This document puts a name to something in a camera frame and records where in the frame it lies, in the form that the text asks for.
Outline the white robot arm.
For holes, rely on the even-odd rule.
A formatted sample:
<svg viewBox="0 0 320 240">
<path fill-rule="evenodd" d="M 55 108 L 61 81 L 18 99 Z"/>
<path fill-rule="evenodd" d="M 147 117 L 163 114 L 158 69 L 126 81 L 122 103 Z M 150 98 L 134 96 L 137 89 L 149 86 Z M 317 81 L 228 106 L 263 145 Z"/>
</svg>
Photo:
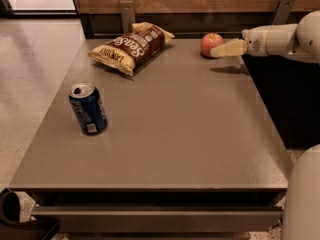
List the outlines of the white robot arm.
<svg viewBox="0 0 320 240">
<path fill-rule="evenodd" d="M 320 240 L 320 11 L 245 29 L 209 55 L 242 56 L 284 144 L 304 150 L 290 173 L 281 240 Z"/>
</svg>

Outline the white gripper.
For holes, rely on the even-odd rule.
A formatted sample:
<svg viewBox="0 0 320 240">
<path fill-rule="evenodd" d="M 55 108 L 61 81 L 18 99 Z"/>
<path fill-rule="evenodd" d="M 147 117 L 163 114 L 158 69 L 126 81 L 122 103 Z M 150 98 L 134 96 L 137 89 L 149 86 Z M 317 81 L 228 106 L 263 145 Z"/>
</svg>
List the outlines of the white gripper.
<svg viewBox="0 0 320 240">
<path fill-rule="evenodd" d="M 241 56 L 278 55 L 286 57 L 294 51 L 296 24 L 259 26 L 242 31 L 243 39 L 231 39 L 210 50 L 214 58 Z"/>
</svg>

